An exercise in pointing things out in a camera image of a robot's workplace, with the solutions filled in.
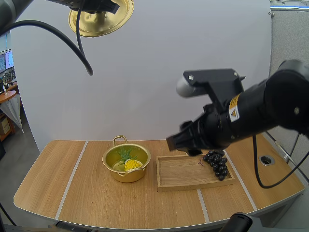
wooden tray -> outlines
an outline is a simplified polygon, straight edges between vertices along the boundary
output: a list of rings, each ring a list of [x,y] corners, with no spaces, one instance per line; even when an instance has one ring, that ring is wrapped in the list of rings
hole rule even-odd
[[[202,160],[203,166],[198,164],[201,157],[157,156],[158,192],[213,188],[235,182],[228,162],[228,175],[220,181],[208,163]]]

metal hole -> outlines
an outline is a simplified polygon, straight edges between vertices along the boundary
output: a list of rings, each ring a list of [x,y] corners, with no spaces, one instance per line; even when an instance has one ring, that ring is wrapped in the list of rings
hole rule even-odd
[[[275,163],[274,158],[271,156],[260,156],[259,160],[264,166],[273,165]]]

yellow warning sticker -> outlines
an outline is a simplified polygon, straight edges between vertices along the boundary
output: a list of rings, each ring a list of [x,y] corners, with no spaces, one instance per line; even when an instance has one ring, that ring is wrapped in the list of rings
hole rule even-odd
[[[231,100],[231,102],[230,102],[230,109],[231,108],[233,108],[233,107],[235,107],[235,106],[237,106],[237,101],[238,101],[238,97],[240,96],[240,94],[239,95],[236,95],[235,97],[233,97],[233,99]]]
[[[236,117],[236,110],[233,110],[233,112],[231,113],[231,116]]]
[[[230,102],[229,115],[230,115],[231,122],[234,122],[239,119],[239,112],[238,112],[238,107],[237,107],[239,95],[235,96]]]

white stripe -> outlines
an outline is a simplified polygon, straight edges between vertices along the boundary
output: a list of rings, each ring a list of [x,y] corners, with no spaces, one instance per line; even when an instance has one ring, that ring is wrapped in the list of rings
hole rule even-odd
[[[70,178],[69,178],[69,181],[68,181],[68,183],[67,183],[67,187],[66,187],[66,189],[64,190],[64,193],[63,193],[63,196],[62,196],[62,199],[61,199],[61,202],[60,202],[58,211],[57,211],[57,213],[56,213],[56,217],[55,217],[56,220],[58,220],[58,218],[59,218],[59,215],[60,215],[60,212],[61,212],[63,203],[64,203],[64,201],[65,201],[65,199],[66,199],[66,196],[67,196],[67,194],[68,194],[68,191],[69,191],[70,185],[71,185],[71,183],[72,183],[73,177],[74,177],[74,175],[75,175],[75,172],[76,172],[76,170],[77,170],[77,167],[78,167],[78,165],[79,165],[79,162],[80,162],[81,159],[82,159],[83,153],[85,152],[85,149],[86,149],[87,144],[88,144],[88,140],[85,142],[85,145],[84,145],[84,147],[83,147],[83,149],[82,149],[82,151],[81,151],[81,153],[80,153],[80,155],[79,155],[79,157],[78,157],[78,159],[77,159],[77,161],[76,161],[75,167],[73,168],[73,171],[72,171],[71,176],[70,176]]]
[[[226,158],[227,158],[228,161],[230,162],[232,168],[234,169],[234,172],[236,173],[236,176],[238,177],[238,179],[239,179],[239,181],[240,181],[240,183],[241,183],[241,186],[242,186],[243,190],[245,190],[245,193],[247,194],[247,197],[248,197],[248,199],[249,199],[249,201],[250,201],[250,203],[251,203],[251,205],[252,205],[252,207],[253,207],[253,210],[257,210],[257,207],[256,207],[256,205],[255,205],[255,203],[254,203],[254,201],[253,201],[253,199],[252,199],[252,197],[251,197],[249,191],[247,190],[247,187],[246,187],[245,183],[242,181],[242,179],[241,179],[239,173],[237,172],[237,169],[236,169],[236,167],[234,166],[234,164],[233,164],[231,158],[228,156],[228,154],[227,154],[227,152],[226,152],[225,150],[224,150],[224,153],[225,153]]]
[[[205,222],[210,223],[208,213],[207,213],[207,209],[206,209],[206,205],[204,203],[203,195],[202,195],[202,192],[201,192],[200,189],[197,189],[197,194],[198,194],[199,202],[201,202]]]

floor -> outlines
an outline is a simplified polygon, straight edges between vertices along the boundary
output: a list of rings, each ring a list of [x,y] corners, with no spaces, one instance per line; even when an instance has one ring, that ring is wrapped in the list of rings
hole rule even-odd
[[[47,228],[54,222],[19,209],[13,203],[18,187],[40,154],[23,108],[20,110],[20,117],[24,134],[15,126],[16,134],[9,135],[2,142],[6,154],[0,160],[0,202],[16,225]],[[4,224],[11,225],[2,211],[1,217]]]

